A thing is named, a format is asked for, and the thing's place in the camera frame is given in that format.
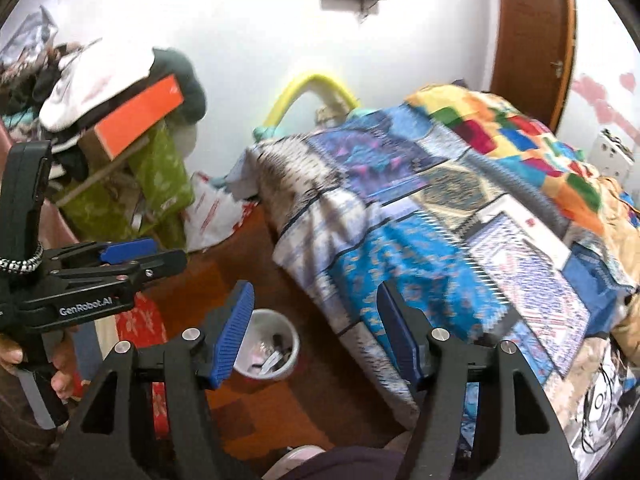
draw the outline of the wooden door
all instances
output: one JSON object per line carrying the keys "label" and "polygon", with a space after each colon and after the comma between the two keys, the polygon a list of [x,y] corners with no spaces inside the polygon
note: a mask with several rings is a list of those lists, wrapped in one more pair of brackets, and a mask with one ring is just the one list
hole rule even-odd
{"label": "wooden door", "polygon": [[571,72],[568,0],[501,0],[491,92],[556,127]]}

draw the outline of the brown floor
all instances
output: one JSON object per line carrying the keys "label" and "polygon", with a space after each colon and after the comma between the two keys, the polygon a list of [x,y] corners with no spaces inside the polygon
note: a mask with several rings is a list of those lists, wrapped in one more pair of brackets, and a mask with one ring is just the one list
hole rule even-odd
{"label": "brown floor", "polygon": [[234,373],[208,393],[225,450],[262,474],[287,446],[384,446],[403,428],[317,307],[273,263],[272,252],[258,207],[229,240],[192,255],[184,273],[147,291],[169,337],[196,326],[239,279],[253,283],[256,308],[283,313],[300,334],[302,354],[288,380],[255,391]]}

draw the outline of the silver screw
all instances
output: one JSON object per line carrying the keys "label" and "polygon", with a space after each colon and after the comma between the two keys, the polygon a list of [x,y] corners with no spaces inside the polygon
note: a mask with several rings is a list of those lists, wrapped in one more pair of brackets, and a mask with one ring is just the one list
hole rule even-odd
{"label": "silver screw", "polygon": [[511,341],[502,341],[500,343],[500,350],[505,354],[515,354],[518,347]]}
{"label": "silver screw", "polygon": [[113,349],[118,354],[126,354],[129,351],[130,348],[131,348],[131,343],[129,341],[117,342],[116,346],[113,347]]}
{"label": "silver screw", "polygon": [[196,341],[200,337],[200,330],[197,328],[188,328],[182,332],[182,339],[185,341]]}
{"label": "silver screw", "polygon": [[446,341],[449,339],[449,332],[444,328],[434,328],[431,331],[431,337],[438,341]]}

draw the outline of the white wall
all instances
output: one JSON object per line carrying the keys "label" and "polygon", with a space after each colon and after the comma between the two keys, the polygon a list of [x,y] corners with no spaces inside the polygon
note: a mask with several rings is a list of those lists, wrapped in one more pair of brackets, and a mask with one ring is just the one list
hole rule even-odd
{"label": "white wall", "polygon": [[[636,142],[619,122],[617,112],[631,127],[640,128],[640,52],[608,0],[575,0],[577,37],[572,89],[562,112],[559,139],[589,154],[598,134],[607,128],[629,149],[640,153]],[[633,74],[634,91],[625,88],[623,74]],[[585,99],[578,86],[590,78],[606,92],[605,99]]]}
{"label": "white wall", "polygon": [[[184,51],[209,100],[188,169],[220,176],[302,71],[337,75],[366,107],[398,104],[430,82],[464,78],[471,88],[487,88],[497,1],[385,0],[360,22],[353,0],[20,0],[0,44],[46,4],[61,42],[130,35]],[[283,126],[309,130],[320,105],[307,93]]]}

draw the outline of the finger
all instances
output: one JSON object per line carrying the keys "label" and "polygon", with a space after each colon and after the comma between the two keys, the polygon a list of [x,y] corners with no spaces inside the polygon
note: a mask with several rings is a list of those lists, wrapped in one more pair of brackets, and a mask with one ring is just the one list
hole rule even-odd
{"label": "finger", "polygon": [[68,333],[65,333],[62,341],[56,347],[51,362],[57,370],[63,372],[73,372],[76,369],[74,341]]}
{"label": "finger", "polygon": [[51,387],[60,399],[68,399],[73,392],[74,377],[72,374],[57,372],[51,379]]}
{"label": "finger", "polygon": [[0,334],[0,361],[4,364],[18,365],[23,358],[24,354],[20,345],[7,336]]}

